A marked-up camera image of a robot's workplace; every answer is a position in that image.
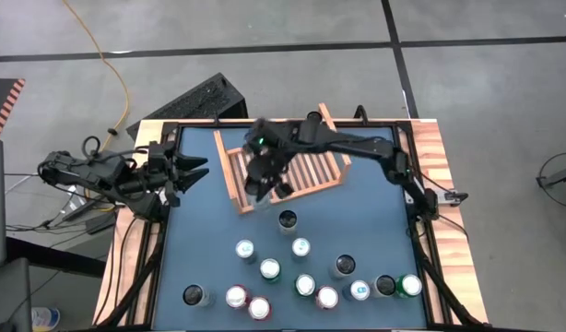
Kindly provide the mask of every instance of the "black box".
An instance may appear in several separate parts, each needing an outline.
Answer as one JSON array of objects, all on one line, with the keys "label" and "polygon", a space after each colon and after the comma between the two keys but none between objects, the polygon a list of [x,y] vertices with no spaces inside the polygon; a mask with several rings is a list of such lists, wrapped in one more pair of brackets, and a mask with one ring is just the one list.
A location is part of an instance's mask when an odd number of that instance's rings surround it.
[{"label": "black box", "polygon": [[[221,73],[215,74],[144,119],[247,119],[246,100]],[[125,129],[136,140],[139,121]]]}]

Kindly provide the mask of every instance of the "can lid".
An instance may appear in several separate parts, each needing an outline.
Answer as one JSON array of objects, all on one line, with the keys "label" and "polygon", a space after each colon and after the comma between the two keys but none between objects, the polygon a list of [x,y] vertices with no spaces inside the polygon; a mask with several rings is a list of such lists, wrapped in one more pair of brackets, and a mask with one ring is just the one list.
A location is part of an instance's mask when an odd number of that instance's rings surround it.
[{"label": "can lid", "polygon": [[240,258],[248,258],[254,252],[254,244],[250,240],[242,240],[236,244],[236,255]]},{"label": "can lid", "polygon": [[279,223],[285,228],[291,228],[298,223],[298,217],[295,212],[290,210],[285,210],[279,214]]},{"label": "can lid", "polygon": [[402,279],[402,288],[406,294],[416,296],[422,291],[422,282],[415,275],[407,275]]},{"label": "can lid", "polygon": [[302,274],[295,280],[295,287],[298,293],[303,296],[312,295],[313,290],[316,288],[316,282],[312,276]]},{"label": "can lid", "polygon": [[246,303],[246,290],[240,286],[232,286],[226,292],[226,303],[232,308],[239,308]]},{"label": "can lid", "polygon": [[203,289],[199,285],[190,285],[184,289],[183,301],[187,305],[196,305],[203,299]]},{"label": "can lid", "polygon": [[350,284],[350,294],[358,301],[365,301],[369,298],[369,285],[363,280],[356,280]]},{"label": "can lid", "polygon": [[304,238],[295,239],[291,245],[291,250],[293,250],[293,254],[304,257],[310,253],[310,242]]},{"label": "can lid", "polygon": [[318,301],[324,308],[334,308],[338,303],[338,293],[330,286],[323,286],[318,291]]},{"label": "can lid", "polygon": [[279,274],[280,266],[278,261],[267,258],[261,263],[261,274],[265,278],[274,278]]},{"label": "can lid", "polygon": [[254,319],[264,319],[271,312],[271,305],[262,297],[255,297],[248,305],[248,313]]},{"label": "can lid", "polygon": [[355,260],[350,255],[340,255],[336,259],[336,268],[342,274],[351,274],[355,270]]},{"label": "can lid", "polygon": [[392,295],[395,293],[394,278],[382,275],[375,280],[375,288],[383,295]]}]

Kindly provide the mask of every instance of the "green can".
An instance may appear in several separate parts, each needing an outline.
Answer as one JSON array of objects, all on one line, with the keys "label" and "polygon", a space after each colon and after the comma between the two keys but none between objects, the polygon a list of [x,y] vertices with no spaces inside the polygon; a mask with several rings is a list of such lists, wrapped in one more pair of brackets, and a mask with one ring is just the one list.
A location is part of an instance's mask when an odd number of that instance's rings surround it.
[{"label": "green can", "polygon": [[281,266],[276,259],[267,258],[261,262],[261,276],[270,283],[279,281],[281,276]]},{"label": "green can", "polygon": [[419,277],[411,274],[400,276],[395,281],[395,293],[401,298],[413,298],[422,291]]},{"label": "green can", "polygon": [[313,277],[308,274],[300,274],[293,282],[295,292],[302,298],[308,298],[313,295],[316,289],[316,282]]}]

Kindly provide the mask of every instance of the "red can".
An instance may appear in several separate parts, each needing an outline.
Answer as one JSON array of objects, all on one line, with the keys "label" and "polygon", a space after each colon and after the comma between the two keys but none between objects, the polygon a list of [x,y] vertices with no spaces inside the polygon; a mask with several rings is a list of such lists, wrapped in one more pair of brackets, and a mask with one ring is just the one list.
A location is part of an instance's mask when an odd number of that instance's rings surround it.
[{"label": "red can", "polygon": [[330,286],[322,286],[316,291],[316,305],[320,309],[331,310],[338,304],[338,293]]},{"label": "red can", "polygon": [[226,291],[226,303],[230,308],[241,309],[250,304],[252,296],[243,285],[234,285]]},{"label": "red can", "polygon": [[255,297],[248,304],[248,314],[255,321],[267,320],[273,312],[271,303],[264,297]]}]

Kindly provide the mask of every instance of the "warning stripe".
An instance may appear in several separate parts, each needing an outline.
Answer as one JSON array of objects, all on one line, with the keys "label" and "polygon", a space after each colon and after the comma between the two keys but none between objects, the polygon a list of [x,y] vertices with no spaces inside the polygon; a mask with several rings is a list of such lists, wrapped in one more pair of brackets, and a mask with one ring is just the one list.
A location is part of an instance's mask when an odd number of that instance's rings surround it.
[{"label": "warning stripe", "polygon": [[0,109],[0,134],[3,132],[5,128],[6,120],[10,116],[10,113],[13,111],[13,106],[17,102],[18,96],[25,86],[25,79],[18,79],[17,82],[13,84],[13,87],[8,92],[8,96],[6,96],[6,101],[3,103],[3,108]]}]

